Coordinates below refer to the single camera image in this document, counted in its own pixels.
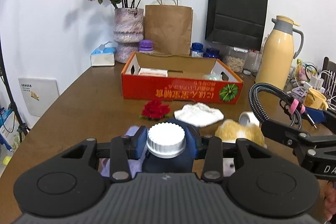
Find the white ribbed bottle cap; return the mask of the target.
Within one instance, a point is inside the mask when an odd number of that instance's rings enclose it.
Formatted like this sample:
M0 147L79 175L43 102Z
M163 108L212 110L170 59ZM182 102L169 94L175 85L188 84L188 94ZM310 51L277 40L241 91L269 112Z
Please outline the white ribbed bottle cap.
M161 159L179 156L186 148L184 129L175 123L158 123L147 132L146 145L151 154Z

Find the navy blue zip pouch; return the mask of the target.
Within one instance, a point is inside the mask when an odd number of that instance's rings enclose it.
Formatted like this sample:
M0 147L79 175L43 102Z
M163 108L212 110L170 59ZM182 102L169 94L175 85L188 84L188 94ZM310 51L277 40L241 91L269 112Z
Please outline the navy blue zip pouch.
M189 126L189 124L178 121L174 118L168 119L164 122L178 124L184 129L184 131L186 131L186 127ZM194 159L190 155L187 146L183 153L172 159L161 159L156 157L151 154L147 148L145 160L142 165L142 171L144 173L190 173L193 168L193 161Z

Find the white yellow plush hamster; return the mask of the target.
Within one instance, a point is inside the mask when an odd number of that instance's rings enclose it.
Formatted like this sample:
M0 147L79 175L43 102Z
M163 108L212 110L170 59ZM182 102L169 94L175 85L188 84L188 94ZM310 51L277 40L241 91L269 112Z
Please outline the white yellow plush hamster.
M219 137L223 143L235 143L236 139L244 138L266 148L265 138L260 127L252 123L244 126L234 120L227 119L217 128L215 136Z

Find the white glove product box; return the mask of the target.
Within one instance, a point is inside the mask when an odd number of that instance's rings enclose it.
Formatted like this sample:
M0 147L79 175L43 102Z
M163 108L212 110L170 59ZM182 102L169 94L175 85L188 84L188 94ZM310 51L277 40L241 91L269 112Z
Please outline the white glove product box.
M138 73L139 76L150 77L168 77L168 71L154 68L141 68Z

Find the crumpled white tissue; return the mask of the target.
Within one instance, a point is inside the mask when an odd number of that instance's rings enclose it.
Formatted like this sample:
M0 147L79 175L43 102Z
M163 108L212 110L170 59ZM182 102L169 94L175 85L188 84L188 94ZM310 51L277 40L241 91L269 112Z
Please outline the crumpled white tissue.
M224 119L224 114L215 108L203 103L187 104L182 109L174 112L178 121L191 124L195 127L207 127Z

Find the white tape roll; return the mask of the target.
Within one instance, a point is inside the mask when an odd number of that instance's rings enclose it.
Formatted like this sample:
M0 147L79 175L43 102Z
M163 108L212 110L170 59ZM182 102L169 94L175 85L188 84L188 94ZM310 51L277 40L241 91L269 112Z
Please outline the white tape roll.
M238 123L242 126L252 127L257 126L260 127L259 120L255 117L254 113L251 111L245 111L240 114Z

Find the red cardboard fruit box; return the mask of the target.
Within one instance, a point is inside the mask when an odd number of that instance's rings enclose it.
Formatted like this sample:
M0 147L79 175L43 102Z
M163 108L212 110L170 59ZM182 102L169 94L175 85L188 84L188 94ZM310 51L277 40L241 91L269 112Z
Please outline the red cardboard fruit box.
M168 77L139 76L141 68L168 71ZM219 59L132 53L121 71L126 99L235 104L243 80Z

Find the yellow thermos jug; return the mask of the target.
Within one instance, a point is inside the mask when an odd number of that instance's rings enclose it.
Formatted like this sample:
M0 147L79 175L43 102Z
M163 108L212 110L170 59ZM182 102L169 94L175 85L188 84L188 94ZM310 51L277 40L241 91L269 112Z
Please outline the yellow thermos jug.
M255 83L283 90L291 64L302 51L304 34L295 28L299 24L286 16L278 15L272 22L274 28L265 42Z

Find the clear plastic water bottle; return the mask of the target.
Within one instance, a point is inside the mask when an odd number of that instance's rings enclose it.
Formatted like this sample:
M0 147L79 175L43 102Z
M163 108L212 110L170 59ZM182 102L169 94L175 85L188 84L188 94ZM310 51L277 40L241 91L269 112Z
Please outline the clear plastic water bottle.
M250 51L247 60L247 69L250 72L257 72L260 66L262 53L260 51Z

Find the short blue supplement jar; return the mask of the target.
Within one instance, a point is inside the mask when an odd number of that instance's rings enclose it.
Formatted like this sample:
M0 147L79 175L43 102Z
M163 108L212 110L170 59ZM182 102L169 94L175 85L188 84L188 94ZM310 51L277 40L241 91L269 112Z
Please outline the short blue supplement jar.
M213 59L219 59L220 51L216 48L206 48L206 51L203 53L204 58L213 58Z

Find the tall blue supplement bottle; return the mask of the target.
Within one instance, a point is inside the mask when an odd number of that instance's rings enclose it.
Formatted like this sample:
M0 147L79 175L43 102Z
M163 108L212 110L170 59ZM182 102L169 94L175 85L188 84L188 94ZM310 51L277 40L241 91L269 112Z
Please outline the tall blue supplement bottle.
M192 43L190 48L191 57L203 57L203 44L201 43Z

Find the clear seed container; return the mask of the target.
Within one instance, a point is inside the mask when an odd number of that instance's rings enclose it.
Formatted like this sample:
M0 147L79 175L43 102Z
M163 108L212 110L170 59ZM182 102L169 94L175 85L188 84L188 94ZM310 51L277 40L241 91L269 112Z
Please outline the clear seed container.
M224 63L235 73L242 73L245 61L248 57L248 50L238 47L227 46L224 53Z

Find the blue white tissue box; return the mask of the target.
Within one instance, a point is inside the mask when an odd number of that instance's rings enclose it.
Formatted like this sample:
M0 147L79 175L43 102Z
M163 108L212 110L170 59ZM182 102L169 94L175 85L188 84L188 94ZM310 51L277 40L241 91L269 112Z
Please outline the blue white tissue box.
M90 55L92 67L113 67L116 62L116 48L112 42L99 45Z

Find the purple cap pill bottle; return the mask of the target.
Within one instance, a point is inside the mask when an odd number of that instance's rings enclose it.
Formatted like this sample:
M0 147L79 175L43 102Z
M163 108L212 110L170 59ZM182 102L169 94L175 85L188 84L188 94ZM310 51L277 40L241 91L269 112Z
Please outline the purple cap pill bottle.
M142 40L139 42L138 51L142 53L153 53L153 42L151 40Z

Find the brown paper bag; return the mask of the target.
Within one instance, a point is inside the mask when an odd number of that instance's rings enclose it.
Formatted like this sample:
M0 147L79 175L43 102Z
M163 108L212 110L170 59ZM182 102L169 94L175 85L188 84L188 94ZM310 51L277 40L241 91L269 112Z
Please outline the brown paper bag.
M154 51L164 55L190 54L193 9L181 6L178 0L165 5L145 6L145 38L153 42Z

